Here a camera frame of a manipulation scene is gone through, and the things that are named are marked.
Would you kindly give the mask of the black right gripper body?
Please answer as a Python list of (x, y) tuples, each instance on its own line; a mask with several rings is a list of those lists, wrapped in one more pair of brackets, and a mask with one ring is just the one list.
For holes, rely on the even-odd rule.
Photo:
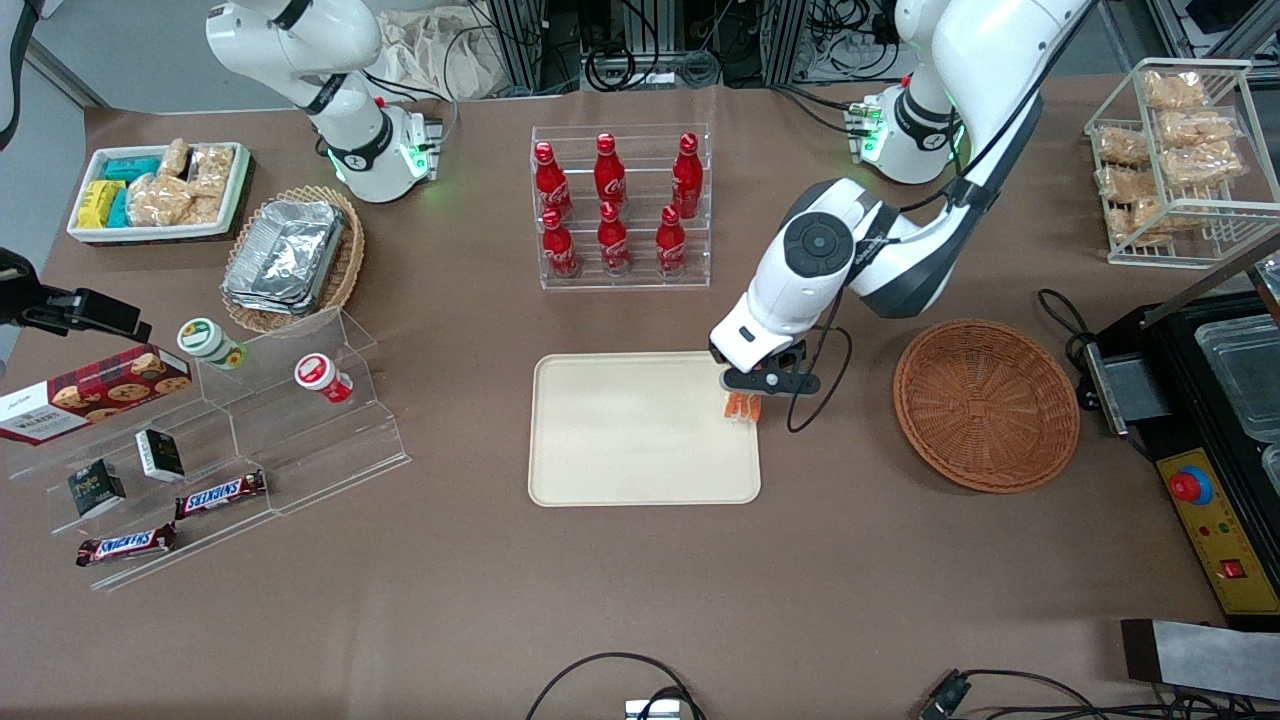
[(22, 255), (1, 249), (1, 324), (45, 329), (29, 311), (45, 309), (45, 291), (35, 266)]

